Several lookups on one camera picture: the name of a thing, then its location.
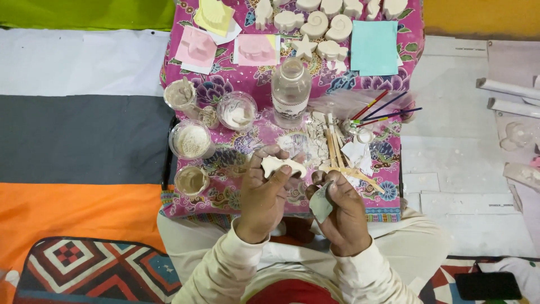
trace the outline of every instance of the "orange mat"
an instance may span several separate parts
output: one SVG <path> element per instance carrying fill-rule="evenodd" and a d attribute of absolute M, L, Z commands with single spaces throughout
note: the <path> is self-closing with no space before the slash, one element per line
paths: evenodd
<path fill-rule="evenodd" d="M 141 242 L 162 252 L 157 184 L 0 183 L 0 269 L 21 272 L 28 251 L 48 236 Z M 15 288 L 0 283 L 0 303 Z"/>

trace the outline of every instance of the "beige long-sleeve shirt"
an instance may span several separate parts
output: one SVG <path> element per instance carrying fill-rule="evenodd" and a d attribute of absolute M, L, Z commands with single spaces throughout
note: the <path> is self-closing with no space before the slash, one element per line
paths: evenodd
<path fill-rule="evenodd" d="M 245 303 L 266 286 L 284 279 L 300 279 L 324 287 L 339 303 L 422 303 L 390 268 L 374 242 L 355 257 L 335 256 L 335 278 L 324 277 L 297 263 L 277 263 L 257 272 L 262 249 L 270 236 L 263 243 L 248 244 L 237 237 L 235 222 L 205 254 L 173 304 Z"/>

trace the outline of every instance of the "smartphone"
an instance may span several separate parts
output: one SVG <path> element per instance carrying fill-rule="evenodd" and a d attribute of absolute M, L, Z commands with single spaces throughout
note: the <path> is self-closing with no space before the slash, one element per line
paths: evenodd
<path fill-rule="evenodd" d="M 457 291 L 464 300 L 520 300 L 516 277 L 509 272 L 456 274 Z"/>

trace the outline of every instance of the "pink floral batik cloth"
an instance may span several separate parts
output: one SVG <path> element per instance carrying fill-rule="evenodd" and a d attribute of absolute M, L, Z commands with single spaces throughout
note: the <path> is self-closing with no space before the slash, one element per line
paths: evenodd
<path fill-rule="evenodd" d="M 291 40 L 301 37 L 298 29 L 291 32 L 278 32 L 268 24 L 265 31 L 255 29 L 254 8 L 258 0 L 223 0 L 226 5 L 235 9 L 234 19 L 242 27 L 241 34 L 280 34 L 281 60 L 294 56 Z M 265 144 L 273 144 L 280 136 L 292 139 L 295 149 L 301 151 L 307 142 L 305 130 L 282 130 L 271 123 L 271 89 L 270 79 L 274 66 L 246 67 L 233 64 L 234 41 L 219 45 L 210 75 L 201 75 L 180 68 L 181 62 L 174 58 L 182 37 L 184 26 L 198 27 L 194 21 L 195 9 L 198 0 L 181 1 L 177 5 L 174 25 L 171 31 L 170 42 L 165 53 L 165 61 L 161 69 L 161 84 L 167 84 L 186 76 L 197 89 L 197 100 L 201 105 L 216 105 L 220 97 L 233 90 L 245 91 L 253 96 L 259 107 L 258 120 L 254 129 L 247 134 L 239 134 L 221 126 L 211 130 L 218 150 L 207 160 L 178 162 L 178 168 L 187 164 L 202 166 L 211 177 L 209 188 L 197 198 L 182 196 L 175 190 L 171 200 L 167 200 L 161 213 L 167 217 L 186 217 L 193 221 L 215 222 L 222 224 L 240 213 L 239 193 L 241 181 L 241 165 L 253 149 Z M 296 9 L 295 1 L 274 10 L 274 14 L 283 10 L 293 11 L 295 14 L 308 13 Z M 366 13 L 360 20 L 365 20 Z M 401 56 L 403 66 L 398 68 L 397 75 L 361 77 L 357 71 L 338 71 L 332 64 L 327 64 L 317 54 L 313 54 L 313 61 L 307 63 L 312 75 L 313 86 L 311 98 L 320 97 L 338 88 L 344 89 L 372 89 L 396 90 L 409 89 L 410 76 L 414 66 L 420 59 L 424 47 L 424 33 L 422 20 L 421 0 L 410 0 L 405 11 L 397 18 L 397 52 Z M 340 43 L 349 47 L 350 41 Z M 349 68 L 348 58 L 345 65 Z M 181 112 L 177 116 L 183 119 Z M 400 219 L 399 199 L 399 173 L 400 173 L 400 129 L 401 120 L 407 117 L 397 117 L 388 128 L 377 135 L 370 144 L 373 159 L 373 179 L 385 190 L 384 194 L 376 191 L 366 182 L 354 185 L 364 197 L 366 217 L 368 221 L 395 222 Z M 307 199 L 303 190 L 311 182 L 306 178 L 305 183 L 291 192 L 285 206 L 286 215 L 311 217 Z"/>

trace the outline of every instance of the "green fabric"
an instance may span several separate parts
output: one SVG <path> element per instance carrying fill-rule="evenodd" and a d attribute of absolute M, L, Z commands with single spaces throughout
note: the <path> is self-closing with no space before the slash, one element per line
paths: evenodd
<path fill-rule="evenodd" d="M 0 0 L 0 25 L 11 28 L 170 31 L 173 0 Z"/>

